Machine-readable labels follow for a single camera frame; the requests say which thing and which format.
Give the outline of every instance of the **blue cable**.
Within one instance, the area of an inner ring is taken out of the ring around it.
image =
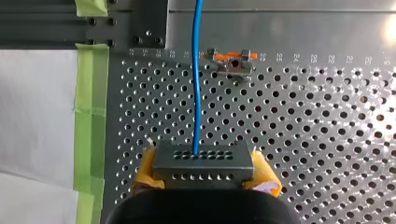
[[[192,75],[194,84],[195,100],[195,124],[194,139],[192,143],[192,152],[194,155],[199,153],[199,140],[201,135],[201,93],[199,79],[199,41],[202,17],[202,6],[204,0],[197,0],[195,5],[194,23],[192,26]]]

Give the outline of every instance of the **silver metal sheet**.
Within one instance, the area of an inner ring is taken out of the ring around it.
[[[169,20],[169,50],[111,59],[105,210],[126,197],[145,136],[192,139],[192,13]],[[395,24],[391,13],[204,13],[202,51],[252,49],[259,60],[247,84],[201,61],[202,140],[260,148],[302,223],[395,223]]]

